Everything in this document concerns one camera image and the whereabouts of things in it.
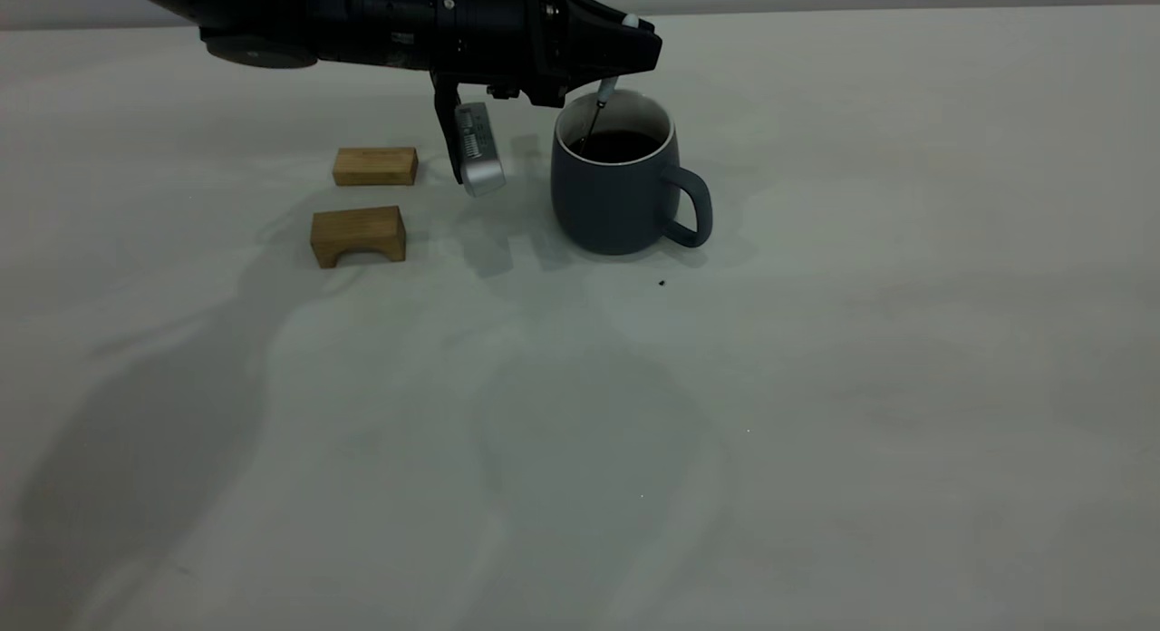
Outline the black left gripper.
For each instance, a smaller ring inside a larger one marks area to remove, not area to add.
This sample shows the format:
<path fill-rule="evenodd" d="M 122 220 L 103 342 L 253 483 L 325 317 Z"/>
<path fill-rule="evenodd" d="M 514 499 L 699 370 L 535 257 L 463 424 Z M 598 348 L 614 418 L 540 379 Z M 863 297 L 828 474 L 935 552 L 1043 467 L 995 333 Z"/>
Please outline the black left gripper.
<path fill-rule="evenodd" d="M 546 12 L 542 0 L 435 0 L 432 82 L 436 90 L 461 84 L 488 87 L 493 97 L 519 94 L 534 106 L 560 108 L 565 95 L 589 84 L 596 103 L 612 100 L 619 77 L 657 68 L 662 38 L 655 26 L 596 0 L 550 0 L 551 24 L 566 84 L 548 57 Z"/>

